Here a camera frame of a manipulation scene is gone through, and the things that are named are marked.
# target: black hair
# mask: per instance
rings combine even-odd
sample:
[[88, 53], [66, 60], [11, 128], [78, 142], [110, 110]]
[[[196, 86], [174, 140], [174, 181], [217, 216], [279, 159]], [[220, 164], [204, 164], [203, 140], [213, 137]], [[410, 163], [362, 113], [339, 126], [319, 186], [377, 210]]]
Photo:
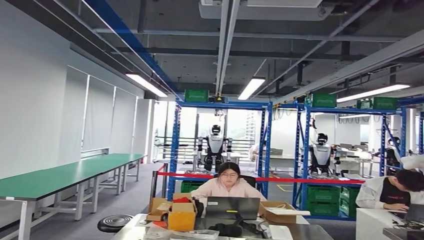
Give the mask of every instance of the black hair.
[[421, 172], [402, 169], [395, 175], [397, 181], [411, 192], [424, 190], [424, 175]]
[[225, 172], [225, 170], [227, 170], [227, 169], [231, 169], [234, 172], [236, 172], [237, 175], [238, 175], [237, 178], [240, 178], [241, 172], [240, 172], [239, 165], [237, 165], [234, 162], [230, 162], [230, 161], [227, 161], [227, 162], [224, 162], [223, 164], [221, 164], [221, 166], [219, 167], [218, 176], [223, 174], [223, 172]]

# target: ceiling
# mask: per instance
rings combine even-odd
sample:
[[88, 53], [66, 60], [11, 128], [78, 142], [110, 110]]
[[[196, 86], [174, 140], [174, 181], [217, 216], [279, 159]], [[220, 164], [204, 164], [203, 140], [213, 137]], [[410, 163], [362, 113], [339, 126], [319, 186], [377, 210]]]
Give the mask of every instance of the ceiling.
[[[288, 34], [297, 35], [292, 38], [297, 38], [299, 35], [304, 35], [303, 38], [306, 35], [311, 38], [328, 36], [341, 23], [369, 2], [369, 0], [301, 1], [309, 5], [321, 4], [318, 8], [311, 7], [308, 9], [246, 6], [252, 2], [261, 3], [262, 1], [241, 0], [240, 2], [237, 16], [243, 19], [235, 21], [235, 37], [232, 38], [228, 64], [223, 78], [223, 95], [239, 95], [255, 73], [256, 77], [264, 77], [265, 83], [272, 83], [288, 67], [320, 43], [320, 40], [275, 38], [278, 37], [277, 34], [285, 35], [285, 38]], [[75, 46], [92, 54], [118, 72], [126, 73], [128, 70], [133, 72], [144, 71], [148, 74], [152, 72], [139, 56], [128, 48], [118, 35], [111, 32], [99, 17], [82, 2], [77, 0], [37, 0], [38, 4], [33, 4], [33, 7], [28, 6], [30, 2], [33, 2], [32, 0], [24, 1], [27, 2], [26, 6], [16, 3], [20, 1], [8, 0], [8, 2], [66, 36]], [[107, 3], [121, 17], [139, 42], [151, 53], [157, 65], [168, 76], [171, 84], [175, 86], [178, 92], [182, 93], [185, 89], [196, 88], [209, 89], [211, 93], [215, 93], [217, 64], [219, 63], [221, 1], [107, 0]], [[74, 17], [64, 11], [63, 7], [70, 10]], [[309, 13], [323, 8], [326, 10], [324, 14], [322, 12]], [[49, 10], [51, 16], [41, 14], [46, 9]], [[377, 37], [393, 37], [393, 39], [400, 40], [412, 35], [424, 29], [423, 10], [424, 1], [420, 0], [381, 0], [339, 34], [343, 36], [369, 36], [376, 41], [350, 41], [344, 43], [343, 47], [341, 41], [329, 41], [306, 58], [301, 82], [298, 82], [298, 70], [295, 67], [277, 81], [279, 82], [278, 90], [276, 90], [276, 83], [274, 82], [264, 91], [255, 94], [259, 97], [284, 96], [393, 44], [393, 42], [379, 42]], [[289, 14], [280, 14], [282, 11], [293, 14], [290, 16]], [[54, 16], [51, 13], [62, 19], [66, 26], [55, 26], [52, 23]], [[80, 18], [89, 28], [95, 30], [101, 39], [93, 35], [92, 32], [84, 30], [84, 27], [81, 27], [81, 23], [76, 21], [75, 17]], [[79, 34], [69, 34], [71, 30], [63, 30], [66, 27], [77, 30], [76, 32], [79, 32]], [[125, 58], [104, 41], [122, 52]], [[391, 64], [397, 64], [396, 70], [401, 71], [424, 63], [424, 58], [420, 59], [420, 52], [414, 52], [407, 57], [394, 60]], [[341, 96], [350, 95], [389, 84], [390, 78], [384, 77], [389, 73], [389, 67], [371, 74], [369, 79], [368, 75], [364, 73], [362, 78], [358, 77], [349, 83], [351, 86], [357, 86], [338, 94]], [[413, 70], [397, 74], [396, 81], [420, 86], [424, 83], [423, 74], [424, 64], [421, 67], [415, 67]], [[165, 91], [169, 89], [154, 74], [152, 79], [161, 85]], [[332, 84], [318, 91], [332, 93], [345, 87], [344, 84]]]

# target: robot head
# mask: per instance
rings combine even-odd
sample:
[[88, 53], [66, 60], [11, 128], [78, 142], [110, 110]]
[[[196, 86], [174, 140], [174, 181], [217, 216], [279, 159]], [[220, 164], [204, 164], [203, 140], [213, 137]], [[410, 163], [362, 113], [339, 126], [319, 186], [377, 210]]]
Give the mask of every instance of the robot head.
[[219, 135], [221, 132], [221, 127], [219, 125], [212, 126], [212, 135]]
[[318, 133], [318, 137], [317, 137], [316, 141], [318, 142], [319, 145], [326, 144], [328, 140], [329, 140], [329, 137], [327, 136], [327, 134]]
[[[394, 137], [393, 137], [393, 139], [396, 141], [396, 143], [397, 143], [397, 145], [398, 145], [398, 146], [401, 144], [401, 139], [400, 139], [399, 137], [394, 136]], [[392, 139], [391, 139], [391, 138], [389, 138], [389, 139], [388, 139], [387, 143], [388, 143], [390, 146], [394, 146], [394, 145], [395, 145], [395, 144], [393, 143], [393, 141], [392, 141]]]

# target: red barrier rope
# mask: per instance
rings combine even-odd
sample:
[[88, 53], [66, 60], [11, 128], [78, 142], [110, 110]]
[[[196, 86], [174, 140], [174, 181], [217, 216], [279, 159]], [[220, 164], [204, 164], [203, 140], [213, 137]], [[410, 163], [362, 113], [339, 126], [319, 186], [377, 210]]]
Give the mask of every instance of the red barrier rope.
[[[204, 174], [182, 174], [173, 172], [158, 172], [157, 175], [170, 177], [186, 177], [197, 179], [213, 179], [212, 175]], [[274, 177], [256, 177], [257, 182], [276, 182], [276, 183], [309, 183], [309, 184], [363, 184], [363, 180], [333, 180], [333, 179], [303, 179], [303, 178], [274, 178]]]
[[158, 172], [162, 171], [164, 169], [164, 167], [165, 167], [165, 164], [163, 164], [161, 167], [159, 167], [159, 169], [157, 171]]

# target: pink shirt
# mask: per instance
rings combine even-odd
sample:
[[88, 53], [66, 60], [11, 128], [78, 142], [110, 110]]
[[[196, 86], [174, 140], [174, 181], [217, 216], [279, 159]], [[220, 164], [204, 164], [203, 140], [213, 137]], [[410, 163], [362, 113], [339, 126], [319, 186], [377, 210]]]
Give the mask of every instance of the pink shirt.
[[260, 198], [261, 201], [267, 199], [256, 188], [252, 187], [246, 180], [240, 178], [239, 181], [228, 191], [220, 182], [219, 178], [212, 178], [191, 192], [191, 196], [199, 199], [203, 204], [208, 197], [241, 197]]

